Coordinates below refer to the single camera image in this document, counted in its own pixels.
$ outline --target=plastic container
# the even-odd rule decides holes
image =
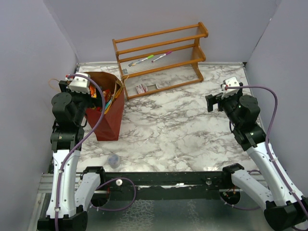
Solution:
[[[107,158],[107,162],[112,168],[117,168],[120,166],[121,158],[117,154],[110,154]]]

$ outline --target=marker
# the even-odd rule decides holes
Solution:
[[[144,58],[144,59],[140,59],[140,60],[138,60],[137,62],[135,62],[134,64],[132,64],[132,66],[134,66],[134,65],[136,65],[136,64],[139,64],[139,63],[141,63],[141,62],[143,62],[143,61],[145,61],[145,60],[147,60],[147,59],[151,59],[152,57],[154,57],[154,55],[149,55],[148,57],[146,57],[146,58]]]
[[[157,59],[152,60],[152,63],[154,63],[156,60],[159,60],[160,58],[162,58],[162,57],[164,57],[164,56],[166,56],[170,53],[171,53],[171,51],[168,51],[166,54],[163,54],[163,55],[159,56]]]

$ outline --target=white marble surface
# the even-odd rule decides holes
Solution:
[[[98,142],[92,134],[82,146],[77,170],[104,166],[106,171],[128,172],[215,171],[233,163],[255,169],[255,163],[230,133],[226,115],[217,110],[208,113],[205,100],[206,95],[219,93],[224,79],[236,76],[247,84],[242,66],[201,64],[199,68],[202,83],[125,102],[119,140]],[[119,77],[117,66],[83,66],[79,71],[105,71]],[[185,67],[174,70],[167,82],[185,75],[190,75]],[[121,157],[116,169],[106,162],[111,153]]]

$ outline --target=green marker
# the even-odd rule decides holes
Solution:
[[[135,62],[134,64],[132,64],[132,66],[134,66],[134,65],[136,65],[136,64],[139,64],[139,63],[141,63],[141,62],[143,62],[143,61],[145,61],[145,60],[147,60],[147,59],[151,59],[152,57],[154,57],[154,55],[149,55],[148,57],[146,57],[146,58],[144,58],[144,59],[140,59],[140,60],[138,60],[137,62]]]

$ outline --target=black bracket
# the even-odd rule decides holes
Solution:
[[[244,170],[244,167],[238,163],[226,166],[222,169],[222,182],[227,188],[234,187],[231,175],[238,170]]]
[[[96,174],[99,174],[101,177],[101,184],[104,184],[106,182],[106,172],[103,167],[100,167],[100,166],[86,167],[86,169],[80,175],[80,179],[82,180],[83,175],[89,172],[94,172]]]
[[[213,105],[217,104],[219,99],[221,99],[222,93],[217,94],[217,95],[207,95],[205,96],[206,99],[206,104],[207,104],[207,112],[212,112],[213,111]]]
[[[64,149],[72,150],[73,147],[82,140],[84,133],[85,131],[82,127],[61,129],[59,126],[55,126],[50,137],[51,149],[53,151]]]
[[[302,203],[305,209],[308,210],[308,199],[303,197]],[[306,215],[298,202],[289,203],[285,206],[276,206],[274,201],[267,201],[264,216],[275,231],[283,231],[306,220]]]

